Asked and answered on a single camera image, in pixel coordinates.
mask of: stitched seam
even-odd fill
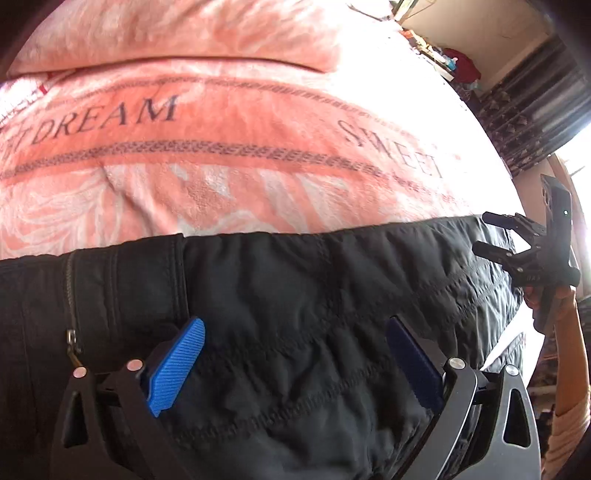
[[[189,300],[187,295],[187,277],[185,276],[184,265],[184,249],[187,245],[187,239],[182,233],[175,236],[175,257],[174,262],[177,265],[178,276],[178,314],[181,322],[185,322],[190,318],[189,314]]]
[[[272,408],[266,413],[259,413],[229,424],[220,426],[209,424],[202,428],[185,430],[177,434],[177,441],[181,444],[188,443],[190,445],[194,445],[196,442],[226,442],[239,435],[250,435],[257,430],[272,428],[278,424],[286,424],[324,407],[362,382],[389,371],[391,365],[391,359],[384,357],[378,363],[366,368],[360,368],[341,381],[334,382],[326,390],[308,395],[292,406]]]
[[[61,255],[26,255],[25,257],[5,258],[0,260],[0,275],[14,271],[22,271],[25,268],[38,268],[42,265],[60,262],[62,258],[67,257],[73,252],[83,252],[86,258],[97,257],[104,254],[103,250],[110,250],[116,247],[95,247],[79,248]]]
[[[178,308],[178,287],[177,287],[177,263],[176,263],[176,249],[174,240],[176,237],[170,237],[170,247],[168,249],[168,264],[170,265],[171,278],[170,288],[173,301],[173,322],[177,323],[180,317]]]
[[[112,255],[109,256],[110,260],[110,287],[111,287],[111,315],[112,315],[112,330],[113,334],[117,337],[117,342],[121,342],[121,323],[119,321],[119,297],[117,296],[117,265],[119,259],[119,249],[113,249]]]
[[[185,322],[187,318],[184,313],[187,310],[184,308],[186,301],[184,299],[185,285],[184,285],[184,265],[181,256],[182,248],[180,248],[181,239],[176,235],[173,237],[173,265],[174,265],[174,286],[176,290],[175,298],[177,304],[177,318],[176,321]]]
[[[474,303],[472,303],[472,304],[471,304],[471,305],[470,305],[470,306],[469,306],[469,307],[466,309],[466,311],[464,312],[464,315],[462,315],[462,316],[460,316],[460,317],[458,317],[458,318],[457,318],[456,324],[458,324],[458,323],[460,323],[460,322],[462,322],[462,321],[466,320],[466,319],[467,319],[469,316],[473,315],[473,314],[474,314],[474,311],[475,311],[475,310],[476,310],[476,309],[477,309],[477,308],[478,308],[478,307],[479,307],[479,306],[480,306],[480,305],[481,305],[481,304],[482,304],[482,303],[483,303],[483,302],[484,302],[484,301],[485,301],[485,300],[486,300],[486,299],[487,299],[487,298],[488,298],[488,297],[489,297],[491,294],[493,294],[494,292],[496,292],[496,291],[497,291],[497,289],[500,289],[500,288],[505,288],[505,287],[506,287],[506,284],[505,284],[505,283],[496,283],[496,282],[493,282],[491,285],[489,285],[489,287],[488,287],[488,288],[486,288],[486,289],[484,289],[484,290],[482,291],[482,294],[478,295],[478,297],[477,297],[476,301],[475,301]],[[508,323],[509,323],[509,322],[506,322],[506,324],[503,326],[503,329],[505,329],[505,328],[507,327]],[[489,352],[487,352],[486,354],[484,354],[484,355],[483,355],[482,362],[484,362],[484,360],[486,359],[486,357],[488,356],[488,354],[489,354],[489,353],[490,353],[490,351],[489,351]]]
[[[100,255],[98,258],[98,264],[102,267],[102,271],[103,271],[103,275],[104,278],[109,278],[109,263],[111,261],[110,259],[110,255],[109,255],[109,251],[105,251],[103,253],[103,255]],[[106,299],[108,298],[108,293],[109,293],[109,289],[110,289],[110,285],[107,284],[104,286],[103,288],[103,303],[106,302]],[[105,330],[106,330],[106,336],[109,340],[112,340],[112,329],[111,329],[111,322],[109,321],[109,315],[108,315],[108,308],[107,305],[105,305],[105,311],[107,312],[107,315],[105,316],[104,321],[102,322],[103,325],[105,326]]]
[[[31,362],[29,360],[29,353],[28,353],[28,348],[27,348],[27,329],[25,326],[25,316],[22,312],[22,306],[19,307],[18,309],[19,313],[20,313],[20,318],[21,318],[21,332],[22,332],[22,349],[24,351],[25,354],[25,364],[27,366],[27,380],[28,380],[28,386],[30,388],[30,394],[31,394],[31,398],[33,400],[33,408],[35,410],[35,412],[33,412],[33,415],[35,415],[35,419],[34,419],[34,425],[35,425],[35,433],[37,434],[39,432],[39,409],[37,407],[38,405],[38,399],[37,396],[35,395],[35,387],[34,387],[34,383],[33,383],[33,376],[31,375]]]
[[[413,291],[413,294],[417,297],[423,296],[425,294],[427,294],[428,296],[433,296],[434,293],[439,293],[445,290],[447,286],[452,285],[461,278],[467,277],[468,274],[475,272],[478,269],[478,267],[480,267],[483,264],[484,261],[481,261],[479,258],[476,258],[474,261],[468,261],[466,266],[463,268],[461,265],[457,264],[459,270],[453,273],[452,275],[446,276],[445,280],[447,280],[447,282],[444,283],[443,286],[441,286],[441,278],[434,278],[429,282],[423,282],[422,285],[420,285]]]
[[[452,218],[435,218],[435,219],[427,219],[427,220],[419,220],[416,222],[408,222],[408,223],[385,223],[383,225],[368,225],[368,226],[363,226],[363,227],[356,227],[356,228],[350,228],[350,229],[344,229],[344,230],[339,230],[336,231],[334,233],[345,233],[345,232],[359,232],[359,233],[363,233],[363,232],[372,232],[375,230],[388,230],[388,229],[392,229],[392,230],[396,230],[396,231],[409,231],[409,230],[416,230],[417,227],[421,226],[427,226],[429,228],[431,228],[432,230],[435,230],[433,227],[433,223],[436,223],[438,225],[441,225],[442,223],[450,223],[451,220],[453,220],[453,222],[457,222],[459,220],[477,220],[477,217],[474,217],[473,215],[466,215],[466,216],[462,216],[462,217],[452,217]],[[281,233],[275,233],[273,234],[274,236],[293,236],[290,233],[285,233],[285,234],[281,234]],[[299,236],[321,236],[321,235],[325,235],[325,233],[309,233],[309,234],[303,234],[303,235],[299,235]],[[512,237],[508,234],[505,235],[506,239],[509,240],[509,246],[512,247],[512,249],[514,249],[514,243],[512,240]],[[87,250],[87,252],[85,253],[85,255],[91,255],[92,251],[97,250],[97,248],[89,248],[89,249],[84,249]],[[59,259],[59,256],[54,256],[54,255],[41,255],[39,257],[32,257],[32,256],[27,256],[27,257],[21,257],[21,258],[7,258],[5,260],[0,261],[1,263],[4,262],[15,262],[14,265],[0,265],[0,275],[4,274],[4,273],[9,273],[11,271],[15,271],[15,270],[22,270],[23,268],[34,268],[34,267],[39,267],[39,265],[42,264],[46,264],[46,263],[51,263],[51,262],[55,262],[57,261],[57,259]]]
[[[332,274],[335,270],[330,262],[330,249],[326,243],[324,235],[318,236],[319,252],[324,261],[324,287],[326,289],[326,312],[329,315],[335,315],[339,318],[340,302],[338,301],[337,285],[335,276]]]
[[[514,347],[513,347],[511,350],[507,350],[507,351],[506,351],[507,353],[506,353],[506,355],[505,355],[505,359],[507,359],[507,358],[509,358],[511,355],[513,355],[513,352],[515,352],[515,351],[516,351],[518,348],[521,348],[522,341],[523,341],[523,337],[524,337],[524,334],[523,334],[523,332],[521,332],[521,333],[520,333],[518,336],[516,336],[516,337],[513,339],[513,342],[512,342],[512,343],[515,343],[515,346],[514,346]]]
[[[459,317],[454,316],[451,319],[446,320],[449,324],[457,323],[458,321],[464,319],[466,316],[471,314],[473,310],[476,308],[477,305],[480,304],[482,301],[482,296],[486,296],[497,284],[499,277],[491,278],[491,283],[486,288],[483,288],[480,291],[480,294],[477,294],[477,300],[472,303],[469,307],[464,309],[464,312],[459,312]],[[444,290],[451,284],[446,284],[443,288],[440,289]],[[419,298],[416,297],[388,297],[385,298],[382,302],[377,303],[376,309],[383,309],[385,304],[392,304],[396,305],[396,307],[392,307],[392,314],[398,311],[402,311],[407,308],[411,304],[416,304],[419,301]],[[359,314],[357,312],[350,313],[347,315],[340,315],[336,317],[336,321],[329,321],[327,319],[319,320],[318,324],[306,329],[297,334],[287,334],[283,337],[271,339],[268,342],[261,342],[261,341],[252,341],[247,342],[241,347],[227,347],[227,348],[218,348],[218,349],[211,349],[208,351],[207,355],[203,355],[199,362],[196,364],[196,371],[201,374],[212,374],[212,373],[220,373],[222,367],[225,367],[227,372],[230,371],[230,366],[232,364],[240,364],[247,360],[253,361],[257,356],[262,358],[264,361],[267,361],[267,355],[269,353],[274,354],[283,354],[288,355],[296,350],[302,350],[305,348],[306,345],[309,343],[314,342],[318,338],[322,336],[326,336],[330,334],[333,330],[340,328],[340,327],[352,327],[354,325],[363,323],[363,324],[372,324],[372,325],[381,325],[383,319],[375,318],[374,314],[365,315]]]
[[[415,451],[415,449],[418,448],[418,445],[421,442],[421,439],[425,435],[426,431],[423,431],[421,438],[417,439],[414,445],[413,441],[415,440],[415,437],[419,433],[419,431],[423,429],[423,427],[426,427],[426,425],[423,422],[418,421],[417,424],[413,427],[413,432],[408,436],[408,441],[406,442],[406,444],[400,447],[396,455],[394,455],[394,452],[392,452],[390,457],[385,462],[382,462],[381,465],[378,465],[376,467],[375,472],[381,474],[387,473],[387,475],[385,475],[387,478],[393,478],[395,474],[403,466],[406,459],[408,459],[408,457]]]

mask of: curtain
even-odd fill
[[[591,122],[591,85],[556,36],[481,101],[476,117],[514,177]]]
[[[591,296],[585,297],[577,302],[579,317],[581,320],[581,330],[587,349],[587,359],[591,359]]]

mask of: clothing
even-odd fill
[[[482,74],[474,65],[470,57],[453,48],[444,48],[443,53],[451,59],[456,58],[456,69],[453,71],[454,79],[460,83],[472,83],[480,80]]]
[[[579,444],[589,427],[589,395],[564,415],[554,415],[552,435],[548,439],[548,451],[544,458],[543,480],[551,480]]]
[[[391,358],[385,321],[400,314],[480,368],[521,304],[508,274],[472,254],[476,240],[512,248],[504,230],[464,217],[162,236],[0,262],[3,478],[46,478],[73,369],[67,328],[84,365],[105,372],[146,358],[193,316],[205,347],[159,419],[195,478],[390,478],[432,413]],[[522,347],[518,337],[490,370],[520,366]]]
[[[335,44],[337,4],[348,20]],[[0,131],[0,258],[175,233],[522,213],[478,121],[397,28],[322,0],[64,2],[17,63],[82,68]],[[278,56],[262,55],[265,46]],[[121,62],[147,50],[167,58]],[[335,50],[335,72],[304,67]],[[210,58],[187,58],[197,54]],[[103,64],[70,62],[84,58]],[[392,94],[409,79],[431,95]]]

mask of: wall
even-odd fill
[[[531,218],[534,222],[545,225],[546,206],[542,199],[540,174],[554,176],[548,160],[544,160],[529,170],[521,172],[513,179],[513,184],[523,205],[525,216]]]
[[[489,90],[549,36],[525,0],[419,0],[402,22],[435,45],[468,55]]]
[[[542,182],[540,174],[556,177],[550,162],[546,159],[537,165],[525,170],[513,179],[513,184],[523,205],[525,215],[531,218],[534,222],[546,224],[546,209],[544,200],[542,198]],[[572,188],[572,184],[567,178],[558,178],[558,180],[565,185],[573,195],[573,230],[571,232],[571,244],[573,247],[574,257],[577,259],[579,268],[582,273],[582,280],[577,287],[577,297],[582,298],[590,293],[591,285],[591,265],[589,261],[589,252],[579,248],[579,242],[582,240],[582,245],[585,245],[584,233],[579,228],[579,223],[582,219],[582,211],[580,209],[580,202],[576,195],[576,191]]]

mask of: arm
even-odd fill
[[[589,366],[574,293],[571,287],[559,287],[556,290],[556,298],[561,300],[554,318],[558,380],[556,409],[544,459],[543,480],[556,476],[589,425]],[[532,288],[525,289],[525,302],[530,308],[539,308],[539,300]]]
[[[587,352],[574,294],[575,290],[571,287],[559,287],[556,290],[556,297],[561,299],[554,319],[558,347],[555,410],[557,417],[571,410],[589,395]],[[529,287],[525,290],[525,302],[533,310],[540,306],[539,296]]]

